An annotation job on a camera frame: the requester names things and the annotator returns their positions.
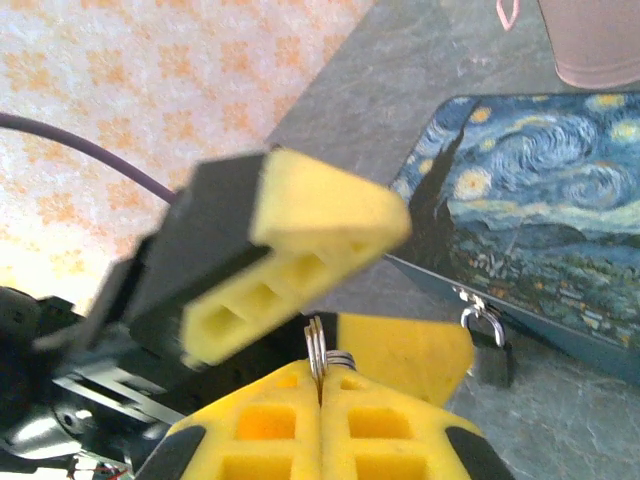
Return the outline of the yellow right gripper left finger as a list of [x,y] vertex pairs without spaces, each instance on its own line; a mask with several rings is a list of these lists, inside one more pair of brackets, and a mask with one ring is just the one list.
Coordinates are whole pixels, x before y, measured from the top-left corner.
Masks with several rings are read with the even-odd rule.
[[175,423],[137,479],[319,479],[320,404],[295,361]]

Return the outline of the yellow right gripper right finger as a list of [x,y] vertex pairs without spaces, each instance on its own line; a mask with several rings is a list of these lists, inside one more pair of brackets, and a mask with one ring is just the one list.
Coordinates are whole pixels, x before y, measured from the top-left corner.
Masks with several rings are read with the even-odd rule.
[[512,479],[470,421],[352,370],[324,378],[323,479]]

